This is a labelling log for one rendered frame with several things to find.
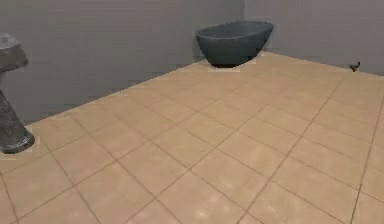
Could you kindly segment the dark grey bathtub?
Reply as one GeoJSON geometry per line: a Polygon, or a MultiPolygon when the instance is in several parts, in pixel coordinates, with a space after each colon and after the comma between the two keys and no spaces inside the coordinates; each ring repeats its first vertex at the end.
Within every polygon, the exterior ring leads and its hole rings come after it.
{"type": "Polygon", "coordinates": [[[231,68],[255,58],[273,30],[270,22],[235,21],[198,30],[196,40],[212,66],[231,68]]]}

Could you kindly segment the grey stone pedestal sink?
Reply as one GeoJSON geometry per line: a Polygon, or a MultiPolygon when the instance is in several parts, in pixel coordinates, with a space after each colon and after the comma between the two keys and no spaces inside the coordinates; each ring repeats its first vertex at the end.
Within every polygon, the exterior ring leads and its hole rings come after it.
{"type": "MultiPolygon", "coordinates": [[[[28,58],[21,42],[9,33],[0,33],[0,76],[28,65],[28,58]]],[[[20,153],[35,143],[34,135],[28,131],[0,89],[0,152],[20,153]]]]}

